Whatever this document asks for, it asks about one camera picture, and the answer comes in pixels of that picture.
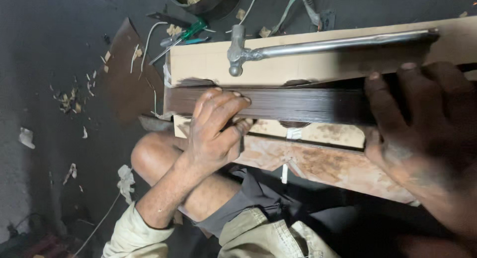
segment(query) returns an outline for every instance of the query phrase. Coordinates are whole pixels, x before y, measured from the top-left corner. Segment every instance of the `hammer head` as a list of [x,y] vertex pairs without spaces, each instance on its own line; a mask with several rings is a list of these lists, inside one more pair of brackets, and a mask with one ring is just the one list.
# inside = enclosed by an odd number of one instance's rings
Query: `hammer head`
[[227,51],[227,58],[230,61],[229,73],[231,76],[238,77],[242,74],[242,64],[245,62],[242,53],[245,48],[245,27],[242,25],[233,25],[232,44]]

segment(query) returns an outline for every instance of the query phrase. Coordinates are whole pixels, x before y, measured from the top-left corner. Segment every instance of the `leg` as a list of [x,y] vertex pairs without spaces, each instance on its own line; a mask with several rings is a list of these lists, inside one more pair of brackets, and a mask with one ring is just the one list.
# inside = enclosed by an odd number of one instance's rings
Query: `leg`
[[[153,186],[187,148],[187,143],[186,139],[166,133],[149,133],[134,147],[132,166],[137,174]],[[179,210],[196,222],[203,221],[238,193],[240,188],[239,183],[212,174],[189,194]]]

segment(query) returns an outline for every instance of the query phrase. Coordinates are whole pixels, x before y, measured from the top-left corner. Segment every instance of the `screwdriver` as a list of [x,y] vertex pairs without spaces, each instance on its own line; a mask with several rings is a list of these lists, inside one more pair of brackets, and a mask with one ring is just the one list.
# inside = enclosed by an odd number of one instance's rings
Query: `screwdriver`
[[171,50],[171,47],[175,46],[176,44],[188,40],[192,35],[200,32],[201,30],[207,28],[207,24],[202,20],[201,18],[198,18],[197,22],[192,24],[186,31],[180,36],[180,38],[175,41],[169,48],[164,50],[161,54],[159,54],[157,57],[155,57],[151,62],[149,62],[149,65],[154,64],[154,62],[158,61],[162,56],[164,56],[169,50]]

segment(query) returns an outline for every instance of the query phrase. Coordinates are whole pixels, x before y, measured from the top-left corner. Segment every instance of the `hand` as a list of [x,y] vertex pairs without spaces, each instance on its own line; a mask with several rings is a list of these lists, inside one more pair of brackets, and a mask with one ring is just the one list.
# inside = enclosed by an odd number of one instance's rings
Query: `hand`
[[184,155],[201,168],[204,176],[239,157],[240,139],[251,128],[252,120],[241,119],[223,132],[220,130],[248,106],[249,98],[220,88],[206,91],[197,101]]
[[476,90],[449,63],[407,63],[397,76],[411,119],[405,121],[388,85],[372,73],[365,90],[379,131],[365,132],[366,156],[444,225],[477,238]]

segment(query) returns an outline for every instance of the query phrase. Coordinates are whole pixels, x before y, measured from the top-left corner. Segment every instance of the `knee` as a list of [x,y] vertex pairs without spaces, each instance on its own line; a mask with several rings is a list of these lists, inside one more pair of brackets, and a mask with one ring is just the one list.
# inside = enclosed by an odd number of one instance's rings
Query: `knee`
[[137,142],[131,153],[133,169],[150,185],[154,185],[180,155],[170,137],[161,132],[149,133]]

